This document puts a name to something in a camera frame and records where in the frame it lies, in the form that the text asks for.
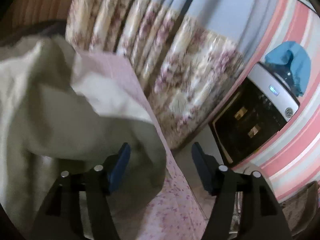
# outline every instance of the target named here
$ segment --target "floral curtain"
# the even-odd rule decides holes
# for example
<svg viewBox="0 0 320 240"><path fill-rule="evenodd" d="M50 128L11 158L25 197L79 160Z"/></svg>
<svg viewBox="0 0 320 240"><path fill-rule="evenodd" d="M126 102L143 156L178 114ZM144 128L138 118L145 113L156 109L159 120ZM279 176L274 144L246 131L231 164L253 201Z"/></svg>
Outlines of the floral curtain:
<svg viewBox="0 0 320 240"><path fill-rule="evenodd" d="M66 39L79 49L128 58L169 147L177 148L241 73L243 54L261 25L252 13L268 5L265 0L73 0Z"/></svg>

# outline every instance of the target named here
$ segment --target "cloth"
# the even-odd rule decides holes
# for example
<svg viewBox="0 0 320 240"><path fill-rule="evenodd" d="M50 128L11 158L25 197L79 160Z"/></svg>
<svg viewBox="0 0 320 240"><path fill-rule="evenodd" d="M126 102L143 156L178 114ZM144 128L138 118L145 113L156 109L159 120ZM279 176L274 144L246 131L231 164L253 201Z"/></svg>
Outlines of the cloth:
<svg viewBox="0 0 320 240"><path fill-rule="evenodd" d="M234 84L273 1L73 0L66 39L129 59L173 149Z"/></svg>
<svg viewBox="0 0 320 240"><path fill-rule="evenodd" d="M127 60L61 37L23 38L0 60L0 202L25 236L61 171L87 170L126 141L132 156L107 198L121 239L201 238L204 218Z"/></svg>
<svg viewBox="0 0 320 240"><path fill-rule="evenodd" d="M295 41L283 42L266 55L265 61L274 64L275 71L281 67L287 69L293 79L295 95L303 96L310 78L311 60L300 44Z"/></svg>
<svg viewBox="0 0 320 240"><path fill-rule="evenodd" d="M293 236L307 228L318 210L319 185L313 181L280 205Z"/></svg>

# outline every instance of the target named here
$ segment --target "blue cloth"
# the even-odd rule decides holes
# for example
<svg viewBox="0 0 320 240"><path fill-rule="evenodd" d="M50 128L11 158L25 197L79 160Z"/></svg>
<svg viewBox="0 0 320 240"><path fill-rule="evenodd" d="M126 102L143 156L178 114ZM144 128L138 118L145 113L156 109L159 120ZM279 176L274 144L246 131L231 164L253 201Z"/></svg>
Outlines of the blue cloth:
<svg viewBox="0 0 320 240"><path fill-rule="evenodd" d="M295 41L283 42L266 55L265 62L290 70L297 92L296 96L302 96L306 92L310 78L311 60L300 44Z"/></svg>

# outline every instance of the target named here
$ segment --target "tiled floor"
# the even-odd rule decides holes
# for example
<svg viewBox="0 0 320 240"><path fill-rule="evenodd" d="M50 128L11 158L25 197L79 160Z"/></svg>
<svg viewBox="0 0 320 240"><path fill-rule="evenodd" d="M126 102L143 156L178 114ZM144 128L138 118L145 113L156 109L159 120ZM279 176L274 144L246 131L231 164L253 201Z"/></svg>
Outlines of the tiled floor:
<svg viewBox="0 0 320 240"><path fill-rule="evenodd" d="M209 219L215 197L210 196L209 193L203 189L196 166L193 163L191 146L195 142L201 145L202 150L206 154L214 156L219 164L223 164L223 161L208 125L188 145L174 155L178 166L186 177L196 200L202 208L203 215Z"/></svg>

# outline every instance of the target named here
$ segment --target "wall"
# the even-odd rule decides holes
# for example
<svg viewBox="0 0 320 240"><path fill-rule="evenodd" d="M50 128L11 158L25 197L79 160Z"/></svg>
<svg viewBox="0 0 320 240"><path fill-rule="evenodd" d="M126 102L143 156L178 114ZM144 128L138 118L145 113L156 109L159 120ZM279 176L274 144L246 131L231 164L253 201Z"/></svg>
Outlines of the wall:
<svg viewBox="0 0 320 240"><path fill-rule="evenodd" d="M66 20L72 0L14 0L0 21L0 37L49 20Z"/></svg>
<svg viewBox="0 0 320 240"><path fill-rule="evenodd" d="M228 95L213 111L217 113L253 65L284 41L296 41L311 59L311 77L298 112L262 148L235 167L242 171L253 163L270 177L279 201L294 195L308 182L320 180L320 19L298 0L279 0L258 49Z"/></svg>

